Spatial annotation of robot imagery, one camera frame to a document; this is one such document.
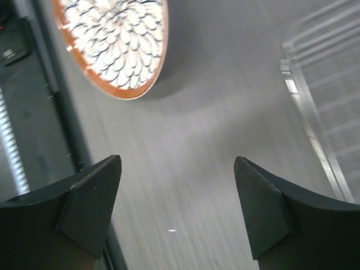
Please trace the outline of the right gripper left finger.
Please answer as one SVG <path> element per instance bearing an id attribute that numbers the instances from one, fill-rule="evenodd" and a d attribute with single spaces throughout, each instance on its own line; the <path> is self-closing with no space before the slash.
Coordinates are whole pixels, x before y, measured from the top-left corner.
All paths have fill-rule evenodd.
<path id="1" fill-rule="evenodd" d="M 94 269 L 122 173 L 119 155 L 1 203 L 2 269 Z"/>

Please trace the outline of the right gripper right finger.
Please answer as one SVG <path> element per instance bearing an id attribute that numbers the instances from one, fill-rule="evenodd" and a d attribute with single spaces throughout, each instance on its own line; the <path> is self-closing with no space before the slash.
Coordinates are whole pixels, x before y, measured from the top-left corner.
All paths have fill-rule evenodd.
<path id="1" fill-rule="evenodd" d="M 241 156 L 234 174 L 260 269 L 359 268 L 359 205 L 300 187 Z"/>

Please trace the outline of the brown floral pattern plate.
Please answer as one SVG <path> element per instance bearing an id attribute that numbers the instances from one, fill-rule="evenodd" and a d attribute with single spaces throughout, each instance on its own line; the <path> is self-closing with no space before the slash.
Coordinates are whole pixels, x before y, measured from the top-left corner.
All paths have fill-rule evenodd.
<path id="1" fill-rule="evenodd" d="M 153 87 L 167 53 L 167 1 L 51 3 L 66 49 L 91 83 L 120 100 Z"/>

